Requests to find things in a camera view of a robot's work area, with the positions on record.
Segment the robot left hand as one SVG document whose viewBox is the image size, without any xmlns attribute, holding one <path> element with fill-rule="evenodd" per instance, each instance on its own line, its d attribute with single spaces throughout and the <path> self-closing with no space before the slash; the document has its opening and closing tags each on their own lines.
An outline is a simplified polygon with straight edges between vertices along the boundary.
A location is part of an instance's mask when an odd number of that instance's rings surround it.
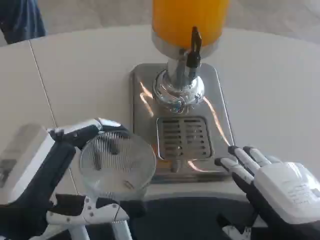
<svg viewBox="0 0 320 240">
<path fill-rule="evenodd" d="M 87 240 L 86 226 L 110 224 L 130 240 L 155 170 L 152 147 L 118 122 L 23 125 L 0 155 L 0 235 L 28 240 L 54 225 Z"/>
</svg>

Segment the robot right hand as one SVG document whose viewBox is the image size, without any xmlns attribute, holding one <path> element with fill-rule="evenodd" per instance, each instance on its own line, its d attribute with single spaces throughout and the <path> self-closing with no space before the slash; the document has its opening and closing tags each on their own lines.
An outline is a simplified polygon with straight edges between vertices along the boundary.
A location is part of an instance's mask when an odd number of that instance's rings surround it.
<svg viewBox="0 0 320 240">
<path fill-rule="evenodd" d="M 320 182 L 301 163 L 267 157 L 251 146 L 228 147 L 234 157 L 219 157 L 254 209 L 250 240 L 318 240 Z"/>
</svg>

